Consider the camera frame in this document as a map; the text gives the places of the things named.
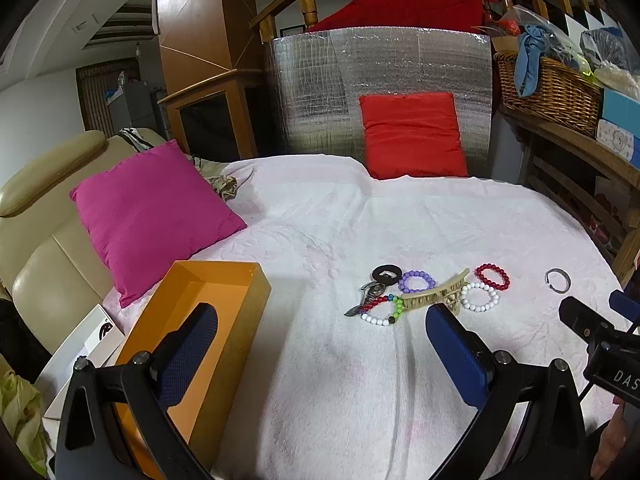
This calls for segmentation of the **person's right hand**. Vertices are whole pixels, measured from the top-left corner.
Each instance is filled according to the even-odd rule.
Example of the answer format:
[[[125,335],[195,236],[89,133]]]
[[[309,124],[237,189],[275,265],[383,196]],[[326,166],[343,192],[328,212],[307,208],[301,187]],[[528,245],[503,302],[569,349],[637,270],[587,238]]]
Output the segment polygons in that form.
[[[639,410],[614,396],[616,410],[600,435],[590,478],[639,478]]]

